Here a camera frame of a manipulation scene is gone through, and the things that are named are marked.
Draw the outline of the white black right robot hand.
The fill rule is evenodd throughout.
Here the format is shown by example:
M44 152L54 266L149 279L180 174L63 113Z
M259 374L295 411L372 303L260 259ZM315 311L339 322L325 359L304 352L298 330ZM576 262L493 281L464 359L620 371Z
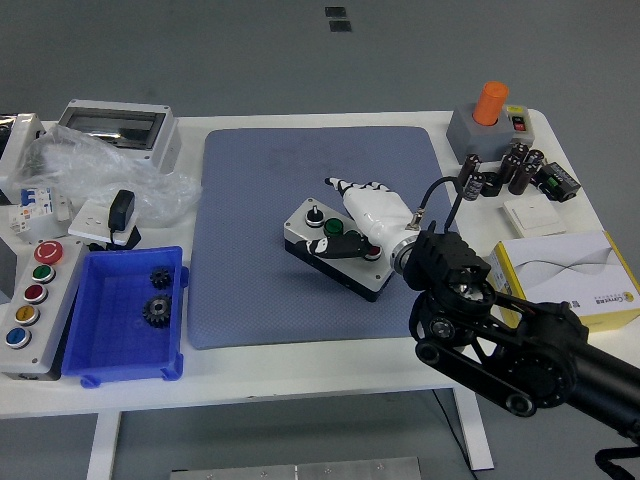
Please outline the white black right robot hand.
M418 233L408 227L413 213L396 192L379 182L357 184L330 177L325 183L339 192L360 234L298 241L297 251L322 259L343 259L365 257L372 247L379 247L393 263L415 243Z

